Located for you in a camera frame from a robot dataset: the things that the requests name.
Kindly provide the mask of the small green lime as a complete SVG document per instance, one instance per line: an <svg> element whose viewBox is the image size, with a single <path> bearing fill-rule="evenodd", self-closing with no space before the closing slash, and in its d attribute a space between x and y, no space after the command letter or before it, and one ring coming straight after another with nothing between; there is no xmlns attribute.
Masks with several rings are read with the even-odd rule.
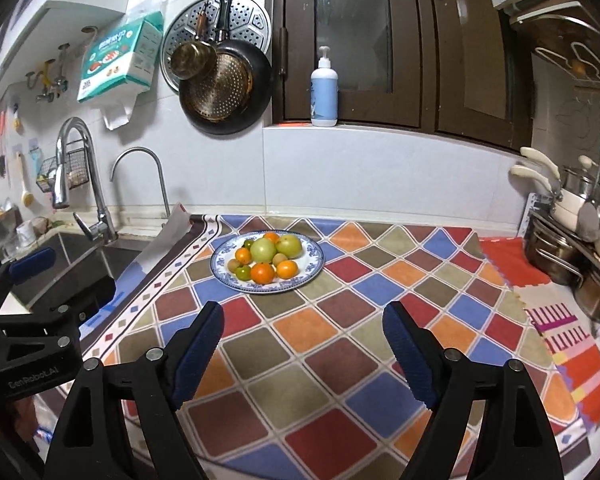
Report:
<svg viewBox="0 0 600 480"><path fill-rule="evenodd" d="M239 281L248 282L251 280L250 266L240 266L235 270L235 276Z"/></svg>

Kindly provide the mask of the small orange tangerine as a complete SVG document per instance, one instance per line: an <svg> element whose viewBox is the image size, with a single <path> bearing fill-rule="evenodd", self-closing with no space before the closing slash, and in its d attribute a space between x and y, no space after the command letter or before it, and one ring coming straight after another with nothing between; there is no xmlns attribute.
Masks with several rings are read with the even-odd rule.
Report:
<svg viewBox="0 0 600 480"><path fill-rule="evenodd" d="M249 266L252 261L250 249L245 247L237 249L235 252L235 259L242 266Z"/></svg>
<svg viewBox="0 0 600 480"><path fill-rule="evenodd" d="M272 243L276 243L279 240L279 235L274 232L265 233L263 237L270 240Z"/></svg>

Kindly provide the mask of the large orange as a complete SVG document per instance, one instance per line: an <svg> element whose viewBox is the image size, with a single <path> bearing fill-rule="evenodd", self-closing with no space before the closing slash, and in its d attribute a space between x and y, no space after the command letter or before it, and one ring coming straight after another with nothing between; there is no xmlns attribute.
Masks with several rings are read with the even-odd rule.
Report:
<svg viewBox="0 0 600 480"><path fill-rule="evenodd" d="M258 262L251 267L251 279L258 285L267 285L276 278L276 272L271 263Z"/></svg>

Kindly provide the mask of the large yellow-green pear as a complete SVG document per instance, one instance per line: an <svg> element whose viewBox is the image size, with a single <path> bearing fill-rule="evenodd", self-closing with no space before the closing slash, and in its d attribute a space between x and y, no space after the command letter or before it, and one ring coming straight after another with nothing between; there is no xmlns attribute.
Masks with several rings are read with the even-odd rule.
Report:
<svg viewBox="0 0 600 480"><path fill-rule="evenodd" d="M256 263L271 263L277 254L275 243L267 237L261 237L255 240L249 250L252 260Z"/></svg>

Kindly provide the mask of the medium orange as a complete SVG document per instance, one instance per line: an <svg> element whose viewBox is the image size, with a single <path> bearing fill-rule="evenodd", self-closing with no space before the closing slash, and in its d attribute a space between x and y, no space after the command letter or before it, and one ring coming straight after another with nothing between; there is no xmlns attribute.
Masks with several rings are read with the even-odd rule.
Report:
<svg viewBox="0 0 600 480"><path fill-rule="evenodd" d="M291 280L299 273L298 264L294 260L283 260L276 267L276 274L281 280Z"/></svg>

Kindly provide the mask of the green apple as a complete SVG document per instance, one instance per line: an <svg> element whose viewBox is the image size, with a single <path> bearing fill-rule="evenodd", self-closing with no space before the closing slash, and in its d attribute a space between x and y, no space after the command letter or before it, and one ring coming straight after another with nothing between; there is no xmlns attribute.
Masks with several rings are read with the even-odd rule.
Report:
<svg viewBox="0 0 600 480"><path fill-rule="evenodd" d="M275 243L276 250L288 259L297 258L302 254L302 243L300 238L294 234L280 236Z"/></svg>

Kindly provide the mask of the chrome kitchen faucet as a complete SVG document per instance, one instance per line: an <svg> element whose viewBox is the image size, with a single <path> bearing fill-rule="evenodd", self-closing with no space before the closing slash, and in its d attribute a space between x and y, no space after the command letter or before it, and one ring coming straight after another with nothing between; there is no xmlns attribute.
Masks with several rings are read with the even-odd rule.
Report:
<svg viewBox="0 0 600 480"><path fill-rule="evenodd" d="M68 149L68 139L72 132L76 132L82 142L82 148L74 152L70 152ZM62 124L56 140L55 160L56 171L52 189L54 208L66 209L70 206L72 182L70 177L78 177L78 183L90 182L95 200L97 220L89 226L75 212L73 214L74 222L91 242L96 242L96 240L102 240L105 244L114 242L118 238L118 234L104 200L93 138L83 119L71 117Z"/></svg>

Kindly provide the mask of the steel sink basin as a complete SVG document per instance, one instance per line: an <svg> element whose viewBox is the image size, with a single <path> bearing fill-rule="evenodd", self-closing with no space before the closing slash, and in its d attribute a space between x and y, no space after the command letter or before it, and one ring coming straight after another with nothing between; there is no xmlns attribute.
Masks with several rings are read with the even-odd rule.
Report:
<svg viewBox="0 0 600 480"><path fill-rule="evenodd" d="M52 248L56 255L53 266L12 289L23 307L30 310L44 290L59 283L61 292L69 286L91 283L95 278L108 274L120 278L123 271L149 245L149 238L122 236L115 242L89 242L83 234L55 232L40 244Z"/></svg>

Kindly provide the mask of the red patterned cloth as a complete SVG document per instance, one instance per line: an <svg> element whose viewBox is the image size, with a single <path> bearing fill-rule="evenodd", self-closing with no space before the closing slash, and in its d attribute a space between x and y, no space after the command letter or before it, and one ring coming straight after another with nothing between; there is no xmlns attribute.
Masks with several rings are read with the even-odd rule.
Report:
<svg viewBox="0 0 600 480"><path fill-rule="evenodd" d="M529 263L520 237L485 237L479 247L524 304L592 434L600 428L600 348L571 289Z"/></svg>

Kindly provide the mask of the thin chrome faucet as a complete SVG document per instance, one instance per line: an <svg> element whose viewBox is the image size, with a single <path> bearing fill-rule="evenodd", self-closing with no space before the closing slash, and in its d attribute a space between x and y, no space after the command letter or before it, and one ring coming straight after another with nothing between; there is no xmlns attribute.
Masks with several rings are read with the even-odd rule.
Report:
<svg viewBox="0 0 600 480"><path fill-rule="evenodd" d="M166 178L155 151L141 145L126 148L112 162L108 179L120 206L152 207L160 219L170 217Z"/></svg>

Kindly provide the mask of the colourful diamond pattern mat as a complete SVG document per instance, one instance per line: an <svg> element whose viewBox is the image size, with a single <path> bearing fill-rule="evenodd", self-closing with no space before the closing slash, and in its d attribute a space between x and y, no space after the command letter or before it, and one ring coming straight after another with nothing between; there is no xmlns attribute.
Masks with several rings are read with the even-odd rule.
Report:
<svg viewBox="0 0 600 480"><path fill-rule="evenodd" d="M217 280L212 252L236 235L294 231L325 263L308 284L245 294ZM82 332L107 365L164 346L208 301L224 330L178 413L212 479L394 479L429 420L382 331L399 301L440 344L480 363L524 363L573 470L590 452L582 418L517 295L468 228L219 217L156 274L132 264L122 295Z"/></svg>

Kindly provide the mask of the blue white porcelain plate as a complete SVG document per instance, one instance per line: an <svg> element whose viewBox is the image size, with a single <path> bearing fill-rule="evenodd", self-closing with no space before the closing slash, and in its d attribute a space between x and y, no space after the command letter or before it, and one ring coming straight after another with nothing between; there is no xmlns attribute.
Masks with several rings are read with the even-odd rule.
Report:
<svg viewBox="0 0 600 480"><path fill-rule="evenodd" d="M323 269L322 248L289 231L256 231L227 236L210 260L212 275L225 286L267 295L308 284Z"/></svg>

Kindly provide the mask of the steel pots on rack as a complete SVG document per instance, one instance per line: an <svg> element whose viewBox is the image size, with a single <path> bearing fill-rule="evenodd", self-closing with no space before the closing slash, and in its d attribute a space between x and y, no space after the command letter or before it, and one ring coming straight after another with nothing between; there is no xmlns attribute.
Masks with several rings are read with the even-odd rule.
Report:
<svg viewBox="0 0 600 480"><path fill-rule="evenodd" d="M532 200L524 214L524 255L559 285L573 291L581 310L600 323L600 256L591 244L569 233L550 216L550 206L542 196Z"/></svg>

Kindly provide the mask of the tissue paper package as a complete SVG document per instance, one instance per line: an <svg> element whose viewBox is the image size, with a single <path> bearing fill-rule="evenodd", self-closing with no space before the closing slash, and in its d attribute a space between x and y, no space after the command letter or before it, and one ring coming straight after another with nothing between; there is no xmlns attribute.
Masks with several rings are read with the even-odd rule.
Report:
<svg viewBox="0 0 600 480"><path fill-rule="evenodd" d="M76 100L98 110L112 131L127 125L137 97L150 90L163 37L159 8L125 16L85 51Z"/></svg>

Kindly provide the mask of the copper colander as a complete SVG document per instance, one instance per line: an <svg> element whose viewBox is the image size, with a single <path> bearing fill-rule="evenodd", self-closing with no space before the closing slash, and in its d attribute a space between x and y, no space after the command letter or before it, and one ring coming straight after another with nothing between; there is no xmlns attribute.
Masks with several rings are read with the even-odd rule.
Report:
<svg viewBox="0 0 600 480"><path fill-rule="evenodd" d="M252 75L247 63L234 54L221 52L207 76L182 80L178 94L189 119L218 124L244 109L251 88Z"/></svg>

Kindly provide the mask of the small brass ladle pot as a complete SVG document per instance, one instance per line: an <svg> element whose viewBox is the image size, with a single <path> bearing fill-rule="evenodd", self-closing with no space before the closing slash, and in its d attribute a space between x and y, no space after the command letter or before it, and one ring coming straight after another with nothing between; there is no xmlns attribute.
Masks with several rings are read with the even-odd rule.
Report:
<svg viewBox="0 0 600 480"><path fill-rule="evenodd" d="M171 55L171 70L179 80L204 78L215 66L215 47L202 36L207 21L207 13L202 10L196 21L194 39L180 44Z"/></svg>

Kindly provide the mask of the black frying pan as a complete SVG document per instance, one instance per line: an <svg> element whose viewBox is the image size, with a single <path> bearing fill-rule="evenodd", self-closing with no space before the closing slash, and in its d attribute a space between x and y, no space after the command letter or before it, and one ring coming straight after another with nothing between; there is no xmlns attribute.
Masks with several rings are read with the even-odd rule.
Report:
<svg viewBox="0 0 600 480"><path fill-rule="evenodd" d="M171 55L181 108L209 136L232 136L250 128L272 94L272 65L265 53L230 38L231 3L220 0L215 42L184 42Z"/></svg>

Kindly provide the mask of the perforated steel steamer tray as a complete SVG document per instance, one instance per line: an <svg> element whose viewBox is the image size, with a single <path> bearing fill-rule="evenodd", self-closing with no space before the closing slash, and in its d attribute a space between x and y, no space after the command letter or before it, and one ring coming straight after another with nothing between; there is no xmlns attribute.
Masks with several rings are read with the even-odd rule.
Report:
<svg viewBox="0 0 600 480"><path fill-rule="evenodd" d="M171 56L184 42L201 39L213 42L220 16L220 0L197 0L185 8L166 29L161 53L160 70L166 84L178 93L180 80L172 73ZM232 0L230 3L231 40L242 40L268 53L271 44L271 20L254 0Z"/></svg>

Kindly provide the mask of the blue soap dispenser bottle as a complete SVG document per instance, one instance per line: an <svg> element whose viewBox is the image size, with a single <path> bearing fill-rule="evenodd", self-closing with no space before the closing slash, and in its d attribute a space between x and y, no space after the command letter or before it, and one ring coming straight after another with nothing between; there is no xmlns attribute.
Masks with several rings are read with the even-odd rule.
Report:
<svg viewBox="0 0 600 480"><path fill-rule="evenodd" d="M310 79L310 112L312 125L333 127L338 120L338 74L332 68L329 46L318 48L320 57Z"/></svg>

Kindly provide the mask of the white handled utensil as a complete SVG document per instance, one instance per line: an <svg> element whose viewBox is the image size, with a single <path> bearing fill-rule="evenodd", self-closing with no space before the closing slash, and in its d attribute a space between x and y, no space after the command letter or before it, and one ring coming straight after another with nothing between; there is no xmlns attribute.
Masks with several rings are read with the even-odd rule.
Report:
<svg viewBox="0 0 600 480"><path fill-rule="evenodd" d="M532 160L532 162L537 162L538 164L544 165L548 170L550 170L550 173L556 180L562 180L559 167L543 152L536 150L535 148L530 148L530 146L522 146L520 148L520 154L522 157Z"/></svg>
<svg viewBox="0 0 600 480"><path fill-rule="evenodd" d="M543 176L538 170L531 169L522 165L511 166L508 172L518 178L531 179L538 182L547 193L554 194L555 189L548 177Z"/></svg>

